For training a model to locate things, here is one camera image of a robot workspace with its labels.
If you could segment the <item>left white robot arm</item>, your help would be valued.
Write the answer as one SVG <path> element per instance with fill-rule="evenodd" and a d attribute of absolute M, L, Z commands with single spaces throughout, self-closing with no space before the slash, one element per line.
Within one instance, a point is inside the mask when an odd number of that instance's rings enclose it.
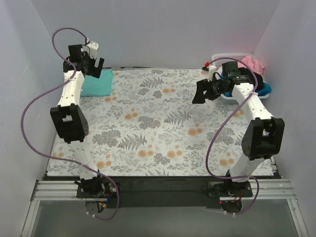
<path fill-rule="evenodd" d="M 63 86 L 57 106 L 50 109 L 50 115 L 58 136 L 69 145 L 74 152 L 75 161 L 81 165 L 80 181 L 76 184 L 81 191 L 99 197 L 105 188 L 101 183 L 101 177 L 90 170 L 98 169 L 87 145 L 89 125 L 79 107 L 79 101 L 85 77 L 92 76 L 98 79 L 104 59 L 100 58 L 98 66 L 95 66 L 99 44 L 93 41 L 84 45 L 70 45 L 68 49 L 68 61 L 63 63 L 64 81 L 67 84 Z"/>

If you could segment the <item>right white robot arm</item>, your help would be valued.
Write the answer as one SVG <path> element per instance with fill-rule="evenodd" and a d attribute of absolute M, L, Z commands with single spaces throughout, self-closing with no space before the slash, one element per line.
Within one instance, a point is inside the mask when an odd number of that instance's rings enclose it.
<path fill-rule="evenodd" d="M 242 138 L 242 153 L 235 165 L 225 176 L 218 176 L 219 182 L 207 184 L 210 197 L 252 196 L 249 179 L 254 170 L 265 160 L 280 151 L 285 123 L 275 118 L 262 104 L 256 89 L 259 81 L 253 71 L 243 75 L 238 68 L 239 60 L 227 58 L 222 64 L 222 73 L 213 73 L 211 79 L 197 82 L 193 104 L 204 104 L 224 93 L 230 93 L 238 102 L 248 121 L 248 128 Z"/>

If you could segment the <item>teal t shirt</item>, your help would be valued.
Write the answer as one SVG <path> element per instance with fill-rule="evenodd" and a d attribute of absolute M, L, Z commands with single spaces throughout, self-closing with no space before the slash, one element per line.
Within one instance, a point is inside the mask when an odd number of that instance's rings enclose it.
<path fill-rule="evenodd" d="M 81 97 L 110 96 L 113 70 L 102 70 L 100 77 L 86 76 L 81 88 Z"/>

